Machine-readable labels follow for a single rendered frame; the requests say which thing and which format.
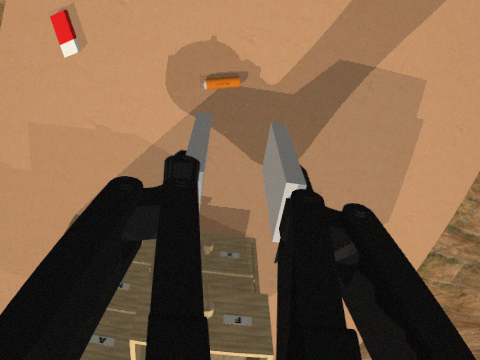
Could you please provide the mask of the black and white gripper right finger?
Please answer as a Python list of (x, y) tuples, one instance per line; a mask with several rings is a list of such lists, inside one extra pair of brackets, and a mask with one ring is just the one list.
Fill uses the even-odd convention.
[(262, 172), (279, 243), (276, 360), (362, 360), (343, 301), (372, 360), (476, 360), (376, 215), (325, 208), (286, 124), (271, 122)]

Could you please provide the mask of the light wooden chest of drawers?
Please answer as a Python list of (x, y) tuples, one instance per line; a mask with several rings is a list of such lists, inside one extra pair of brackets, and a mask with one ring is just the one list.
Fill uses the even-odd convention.
[[(74, 216), (72, 219), (71, 223), (69, 224), (67, 230), (70, 228), (70, 226), (76, 221), (76, 219), (80, 215)], [(67, 231), (66, 230), (66, 231)], [(65, 232), (66, 232), (65, 231)], [(212, 235), (212, 236), (221, 236), (221, 237), (229, 237), (229, 238), (238, 238), (238, 239), (247, 239), (251, 240), (252, 243), (252, 258), (253, 258), (253, 277), (243, 277), (243, 276), (233, 276), (233, 275), (224, 275), (224, 274), (215, 274), (215, 273), (206, 273), (202, 272), (202, 275), (208, 275), (208, 276), (217, 276), (217, 277), (226, 277), (226, 278), (236, 278), (236, 279), (246, 279), (246, 280), (254, 280), (254, 292), (255, 293), (260, 293), (260, 286), (259, 286), (259, 273), (258, 273), (258, 261), (257, 261), (257, 248), (256, 248), (256, 238), (248, 238), (248, 237), (239, 237), (239, 236), (230, 236), (230, 235), (222, 235), (222, 234), (213, 234), (213, 233), (205, 233), (205, 232), (200, 232), (200, 234), (204, 235)], [(138, 264), (138, 263), (132, 263), (132, 266), (139, 266), (139, 267), (146, 267), (150, 268), (150, 273), (148, 280), (153, 281), (153, 270), (154, 270), (154, 260), (155, 258), (153, 257), (152, 265), (145, 265), (145, 264)], [(120, 315), (120, 316), (126, 316), (126, 317), (132, 317), (135, 318), (136, 314), (130, 314), (130, 313), (123, 313), (123, 312), (117, 312), (117, 311), (112, 311), (112, 310), (106, 310), (105, 313), (109, 314), (114, 314), (114, 315)]]

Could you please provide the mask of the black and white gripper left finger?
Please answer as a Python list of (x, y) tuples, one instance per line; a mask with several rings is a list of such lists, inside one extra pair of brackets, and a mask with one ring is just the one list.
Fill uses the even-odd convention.
[(162, 185), (120, 176), (87, 206), (1, 313), (0, 360), (80, 360), (150, 239), (145, 360), (211, 360), (199, 211), (212, 115), (197, 112), (187, 152), (165, 159)]

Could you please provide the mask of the orange aa battery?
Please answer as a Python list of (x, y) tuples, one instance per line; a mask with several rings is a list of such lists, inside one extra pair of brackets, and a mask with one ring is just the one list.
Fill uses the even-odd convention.
[(205, 89), (240, 87), (240, 77), (204, 79), (203, 86)]

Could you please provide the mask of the red and white eraser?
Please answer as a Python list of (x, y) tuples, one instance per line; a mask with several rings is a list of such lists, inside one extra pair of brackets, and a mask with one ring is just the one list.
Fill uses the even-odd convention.
[(64, 58), (81, 51), (67, 10), (50, 16)]

